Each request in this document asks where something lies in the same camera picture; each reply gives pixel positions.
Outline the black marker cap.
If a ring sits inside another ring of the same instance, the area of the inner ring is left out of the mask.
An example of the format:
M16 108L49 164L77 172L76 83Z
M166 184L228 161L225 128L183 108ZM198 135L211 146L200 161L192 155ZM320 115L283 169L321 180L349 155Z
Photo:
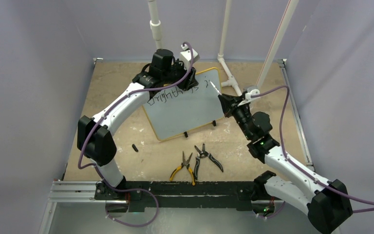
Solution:
M134 149L135 152L139 152L138 148L136 147L135 144L132 144L131 147Z

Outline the yellow framed whiteboard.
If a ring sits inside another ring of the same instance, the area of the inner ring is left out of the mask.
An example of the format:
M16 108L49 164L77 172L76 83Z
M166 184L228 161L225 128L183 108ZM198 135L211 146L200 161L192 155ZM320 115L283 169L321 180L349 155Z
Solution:
M212 67L195 76L198 85L188 91L177 86L157 93L143 105L144 112L159 141L169 140L183 132L224 117L212 81L221 90L219 71Z

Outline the white whiteboard marker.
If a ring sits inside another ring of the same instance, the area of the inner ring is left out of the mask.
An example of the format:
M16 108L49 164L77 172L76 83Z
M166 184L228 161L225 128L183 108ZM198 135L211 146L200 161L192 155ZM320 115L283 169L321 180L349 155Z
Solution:
M217 93L218 95L222 95L222 93L220 92L220 90L217 89L217 87L215 86L215 84L214 84L212 81L210 81L210 84L212 85L212 87L214 88L214 90L216 91L216 93Z

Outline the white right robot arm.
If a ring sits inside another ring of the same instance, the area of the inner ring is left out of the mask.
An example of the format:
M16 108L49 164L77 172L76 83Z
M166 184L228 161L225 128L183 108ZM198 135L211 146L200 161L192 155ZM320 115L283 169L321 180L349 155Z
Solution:
M330 234L353 214L347 188L340 180L330 182L295 160L271 135L270 116L265 112L250 112L242 97L219 94L225 117L234 117L249 141L250 154L284 175L284 181L273 172L259 176L254 185L259 198L273 196L304 213L312 226L322 234Z

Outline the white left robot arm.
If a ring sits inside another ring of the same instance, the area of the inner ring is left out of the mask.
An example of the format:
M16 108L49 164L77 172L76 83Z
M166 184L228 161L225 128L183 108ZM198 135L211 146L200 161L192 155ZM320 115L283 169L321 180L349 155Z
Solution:
M107 194L121 199L126 192L126 179L114 160L117 147L113 139L122 123L139 107L152 100L162 90L177 87L183 91L198 85L193 64L198 52L182 45L178 59L168 49L157 49L150 63L135 75L125 91L104 110L93 117L82 116L77 124L77 148L80 150L79 169L83 157L91 160L100 177L108 184Z

